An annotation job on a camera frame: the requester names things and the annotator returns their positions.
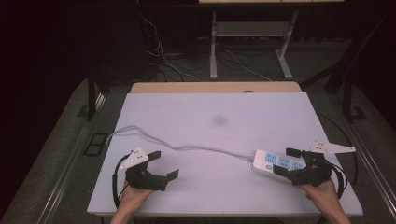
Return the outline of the white metal stand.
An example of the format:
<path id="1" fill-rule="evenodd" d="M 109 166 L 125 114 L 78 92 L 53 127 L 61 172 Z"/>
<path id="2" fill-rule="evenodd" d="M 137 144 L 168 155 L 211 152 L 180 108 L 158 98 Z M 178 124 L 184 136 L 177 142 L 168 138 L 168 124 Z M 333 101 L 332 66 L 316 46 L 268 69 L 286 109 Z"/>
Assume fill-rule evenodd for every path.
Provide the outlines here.
<path id="1" fill-rule="evenodd" d="M 218 37 L 282 37 L 283 43 L 276 50 L 276 58 L 285 79 L 292 74 L 285 54 L 291 40 L 299 11 L 291 13 L 288 21 L 218 21 L 216 11 L 212 12 L 211 45 L 209 54 L 209 78 L 218 79 L 216 42 Z"/>

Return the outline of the person's right hand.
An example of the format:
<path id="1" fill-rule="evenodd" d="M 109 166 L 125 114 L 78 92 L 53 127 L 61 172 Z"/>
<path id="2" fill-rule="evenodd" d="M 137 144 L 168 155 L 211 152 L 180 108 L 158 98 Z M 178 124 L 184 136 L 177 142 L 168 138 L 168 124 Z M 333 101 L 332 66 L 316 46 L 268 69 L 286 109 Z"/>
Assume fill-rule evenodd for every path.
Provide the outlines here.
<path id="1" fill-rule="evenodd" d="M 317 187 L 312 185 L 300 185 L 300 189 L 305 192 L 306 198 L 313 202 L 319 210 L 331 209 L 339 204 L 334 183 L 329 180 Z"/>

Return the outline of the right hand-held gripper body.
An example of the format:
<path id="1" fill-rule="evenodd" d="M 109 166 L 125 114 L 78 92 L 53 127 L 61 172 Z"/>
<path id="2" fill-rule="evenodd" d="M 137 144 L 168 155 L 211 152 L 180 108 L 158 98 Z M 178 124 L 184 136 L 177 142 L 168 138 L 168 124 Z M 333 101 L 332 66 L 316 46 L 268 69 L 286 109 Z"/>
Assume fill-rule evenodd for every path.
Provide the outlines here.
<path id="1" fill-rule="evenodd" d="M 312 185 L 317 187 L 323 182 L 329 181 L 332 172 L 336 172 L 338 183 L 344 186 L 342 174 L 336 170 L 334 164 L 325 158 L 325 154 L 353 153 L 356 151 L 355 147 L 315 141 L 308 150 L 301 151 L 301 156 L 295 158 L 302 158 L 306 166 L 304 169 L 289 172 L 288 180 L 293 185 Z"/>

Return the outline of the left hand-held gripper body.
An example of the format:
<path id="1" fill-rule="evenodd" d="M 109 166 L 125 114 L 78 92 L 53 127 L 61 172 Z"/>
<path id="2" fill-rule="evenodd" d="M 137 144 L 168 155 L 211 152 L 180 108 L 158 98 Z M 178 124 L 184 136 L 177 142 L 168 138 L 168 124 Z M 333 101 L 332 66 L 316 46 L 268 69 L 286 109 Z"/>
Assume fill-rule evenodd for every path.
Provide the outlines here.
<path id="1" fill-rule="evenodd" d="M 148 171 L 149 157 L 145 149 L 136 147 L 120 164 L 128 184 L 136 189 L 165 191 L 168 180 L 165 175 L 154 175 Z"/>

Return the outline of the black floor frame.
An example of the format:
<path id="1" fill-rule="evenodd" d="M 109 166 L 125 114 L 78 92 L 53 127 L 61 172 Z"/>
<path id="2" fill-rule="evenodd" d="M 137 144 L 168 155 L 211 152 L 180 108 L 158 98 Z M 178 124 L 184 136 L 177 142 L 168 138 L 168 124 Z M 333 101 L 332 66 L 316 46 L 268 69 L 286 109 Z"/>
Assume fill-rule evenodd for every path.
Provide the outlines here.
<path id="1" fill-rule="evenodd" d="M 94 133 L 89 144 L 84 149 L 83 155 L 88 157 L 100 156 L 106 144 L 107 137 L 107 133 Z"/>

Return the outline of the white power strip blue sockets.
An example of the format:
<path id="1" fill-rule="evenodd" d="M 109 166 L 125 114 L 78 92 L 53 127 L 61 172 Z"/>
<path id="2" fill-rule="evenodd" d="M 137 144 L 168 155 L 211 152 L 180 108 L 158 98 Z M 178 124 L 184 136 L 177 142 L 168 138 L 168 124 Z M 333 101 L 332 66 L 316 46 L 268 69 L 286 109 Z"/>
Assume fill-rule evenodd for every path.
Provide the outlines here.
<path id="1" fill-rule="evenodd" d="M 274 174 L 273 165 L 287 168 L 289 172 L 304 169 L 306 166 L 305 162 L 298 158 L 265 150 L 257 150 L 253 163 L 249 166 L 258 173 L 290 183 L 287 177 Z"/>

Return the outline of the person's left hand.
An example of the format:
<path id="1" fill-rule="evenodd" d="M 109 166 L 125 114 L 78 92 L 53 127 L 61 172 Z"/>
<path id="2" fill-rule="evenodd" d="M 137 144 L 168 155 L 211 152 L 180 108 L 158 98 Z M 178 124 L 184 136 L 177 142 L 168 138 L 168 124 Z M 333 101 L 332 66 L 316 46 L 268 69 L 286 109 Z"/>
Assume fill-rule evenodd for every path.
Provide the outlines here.
<path id="1" fill-rule="evenodd" d="M 121 194 L 119 208 L 138 209 L 152 193 L 153 190 L 136 189 L 126 184 Z"/>

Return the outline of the black metal stand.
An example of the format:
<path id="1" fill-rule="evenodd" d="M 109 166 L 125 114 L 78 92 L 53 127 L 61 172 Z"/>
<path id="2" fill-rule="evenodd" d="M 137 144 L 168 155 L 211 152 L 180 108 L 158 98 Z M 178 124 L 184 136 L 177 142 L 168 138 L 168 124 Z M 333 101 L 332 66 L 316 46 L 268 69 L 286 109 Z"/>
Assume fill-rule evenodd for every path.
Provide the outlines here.
<path id="1" fill-rule="evenodd" d="M 88 104 L 78 112 L 79 117 L 86 117 L 91 121 L 96 112 L 96 100 L 100 93 L 108 92 L 108 80 L 103 72 L 95 71 L 93 68 L 88 73 Z"/>
<path id="2" fill-rule="evenodd" d="M 300 83 L 300 87 L 305 89 L 320 79 L 330 77 L 327 84 L 325 85 L 325 91 L 329 94 L 336 94 L 341 88 L 344 89 L 342 114 L 350 123 L 352 123 L 354 120 L 366 119 L 364 113 L 360 109 L 356 109 L 355 114 L 353 114 L 351 110 L 352 86 L 354 79 L 352 68 L 356 65 L 359 57 L 375 35 L 375 32 L 389 17 L 392 10 L 393 7 L 387 12 L 381 13 L 380 17 L 374 22 L 374 25 L 368 31 L 356 38 L 353 38 L 346 50 L 346 53 L 339 61 L 317 73 L 313 77 Z"/>

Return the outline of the wooden table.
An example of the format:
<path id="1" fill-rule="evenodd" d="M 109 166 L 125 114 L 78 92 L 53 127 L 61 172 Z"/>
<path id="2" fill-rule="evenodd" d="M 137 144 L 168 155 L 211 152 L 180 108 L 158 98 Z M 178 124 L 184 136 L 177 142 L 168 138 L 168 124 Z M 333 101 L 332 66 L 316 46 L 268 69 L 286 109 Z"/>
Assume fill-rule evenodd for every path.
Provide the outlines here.
<path id="1" fill-rule="evenodd" d="M 298 83 L 280 82 L 141 82 L 131 93 L 301 92 Z"/>

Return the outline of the aluminium floor rail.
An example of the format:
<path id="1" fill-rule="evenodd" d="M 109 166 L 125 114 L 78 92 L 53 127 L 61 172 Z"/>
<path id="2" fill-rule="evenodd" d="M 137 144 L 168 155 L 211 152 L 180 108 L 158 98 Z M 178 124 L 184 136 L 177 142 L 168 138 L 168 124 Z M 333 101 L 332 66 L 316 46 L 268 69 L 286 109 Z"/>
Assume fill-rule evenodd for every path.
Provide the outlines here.
<path id="1" fill-rule="evenodd" d="M 356 147 L 358 177 L 354 190 L 364 223 L 396 224 L 396 134 L 385 121 L 346 122 L 348 141 Z"/>
<path id="2" fill-rule="evenodd" d="M 83 145 L 92 129 L 89 110 L 100 110 L 106 97 L 102 93 L 73 93 L 36 160 L 46 193 L 35 224 L 50 224 L 71 176 L 77 167 Z"/>

